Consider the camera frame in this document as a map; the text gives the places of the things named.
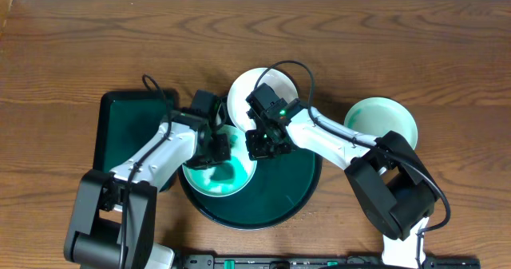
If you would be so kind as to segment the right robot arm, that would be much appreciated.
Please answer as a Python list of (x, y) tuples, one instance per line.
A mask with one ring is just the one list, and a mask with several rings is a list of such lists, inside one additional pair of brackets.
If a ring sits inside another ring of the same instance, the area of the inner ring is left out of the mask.
[(253, 160), (312, 151), (341, 168), (367, 219), (386, 238), (382, 260), (422, 267), (423, 237), (438, 200), (445, 196), (400, 134), (358, 133), (321, 115), (300, 99), (286, 102), (263, 83), (246, 99), (255, 128), (247, 131)]

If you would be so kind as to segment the white plate top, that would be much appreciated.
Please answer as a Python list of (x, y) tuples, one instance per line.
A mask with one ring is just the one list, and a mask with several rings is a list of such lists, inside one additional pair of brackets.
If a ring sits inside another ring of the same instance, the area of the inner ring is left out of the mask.
[[(249, 104), (246, 98), (253, 91), (256, 82), (266, 68), (250, 69), (241, 74), (232, 84), (227, 98), (228, 114), (232, 123), (244, 133), (256, 128), (256, 123), (248, 117)], [(298, 91), (293, 81), (284, 73), (277, 69), (269, 70), (259, 85), (266, 83), (276, 93), (278, 97), (286, 102), (291, 102), (298, 98)]]

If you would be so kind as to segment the green yellow sponge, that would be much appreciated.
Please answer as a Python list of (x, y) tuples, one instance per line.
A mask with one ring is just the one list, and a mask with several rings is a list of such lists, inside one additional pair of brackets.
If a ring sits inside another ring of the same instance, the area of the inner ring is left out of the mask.
[(210, 176), (210, 180), (217, 183), (231, 183), (234, 179), (235, 168), (229, 163), (222, 163), (214, 167), (214, 171)]

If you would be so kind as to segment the white plate bottom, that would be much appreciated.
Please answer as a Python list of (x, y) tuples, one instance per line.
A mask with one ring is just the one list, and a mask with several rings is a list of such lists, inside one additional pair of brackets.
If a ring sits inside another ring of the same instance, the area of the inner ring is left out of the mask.
[(185, 179), (193, 189), (209, 197), (230, 196), (252, 179), (257, 162), (248, 156), (245, 133), (235, 126), (224, 125), (220, 134), (225, 133), (231, 148), (231, 159), (207, 169), (192, 169), (182, 166)]

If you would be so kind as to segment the white plate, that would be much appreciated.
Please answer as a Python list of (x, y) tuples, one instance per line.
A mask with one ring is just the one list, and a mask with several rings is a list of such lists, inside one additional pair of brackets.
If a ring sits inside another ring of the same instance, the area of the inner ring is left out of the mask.
[(192, 169), (182, 166), (185, 179), (193, 189), (209, 197), (230, 196), (252, 179), (257, 162), (248, 156), (245, 133), (235, 126), (224, 125), (220, 134), (225, 133), (231, 148), (231, 159), (207, 169)]
[[(256, 82), (266, 68), (250, 69), (241, 74), (232, 84), (227, 98), (228, 114), (232, 123), (244, 133), (256, 128), (256, 123), (248, 117), (249, 104), (246, 98), (253, 91)], [(277, 69), (269, 70), (259, 85), (266, 83), (276, 93), (278, 97), (286, 102), (291, 102), (298, 98), (298, 91), (293, 81), (284, 73)]]
[(418, 143), (418, 127), (412, 114), (397, 101), (385, 97), (370, 97), (353, 105), (345, 116), (344, 125), (373, 136), (397, 132), (412, 149), (416, 149)]

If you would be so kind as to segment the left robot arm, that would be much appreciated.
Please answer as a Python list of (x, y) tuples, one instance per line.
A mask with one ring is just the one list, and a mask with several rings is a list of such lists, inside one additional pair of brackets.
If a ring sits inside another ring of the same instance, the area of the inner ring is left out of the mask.
[(89, 170), (78, 187), (65, 238), (65, 259), (86, 268), (146, 268), (171, 263), (172, 250), (154, 242), (156, 196), (183, 165), (210, 168), (231, 157), (216, 122), (221, 99), (195, 93), (190, 107), (168, 112), (156, 134), (110, 172)]

